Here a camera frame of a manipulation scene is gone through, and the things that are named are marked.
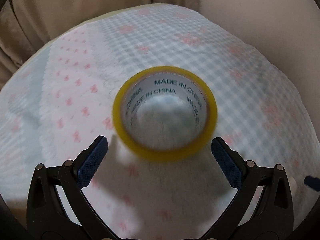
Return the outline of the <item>checked floral bed sheet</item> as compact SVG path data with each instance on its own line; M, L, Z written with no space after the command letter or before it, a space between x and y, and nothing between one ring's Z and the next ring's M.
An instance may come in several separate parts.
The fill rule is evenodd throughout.
M294 226L319 194L319 141L294 84L257 49L176 5L151 5L93 20L44 46L1 90L1 195L25 220L34 168L75 159L105 136L108 153L83 192L118 237L197 238L232 201L211 142L188 158L158 162L124 145L114 128L117 92L143 70L188 70L211 89L221 137L245 160L283 165Z

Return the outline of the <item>yellow tape roll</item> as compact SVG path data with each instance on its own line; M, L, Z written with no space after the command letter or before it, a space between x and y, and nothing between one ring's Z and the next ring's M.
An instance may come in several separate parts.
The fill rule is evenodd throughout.
M217 124L217 104L194 73L152 67L129 78L112 107L114 128L124 145L149 161L172 162L200 152Z

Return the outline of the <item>beige curtain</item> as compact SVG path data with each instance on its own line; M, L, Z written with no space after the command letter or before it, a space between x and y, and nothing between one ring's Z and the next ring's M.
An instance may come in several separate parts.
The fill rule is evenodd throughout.
M5 0L1 4L1 85L44 44L100 15L152 3L197 10L198 0Z

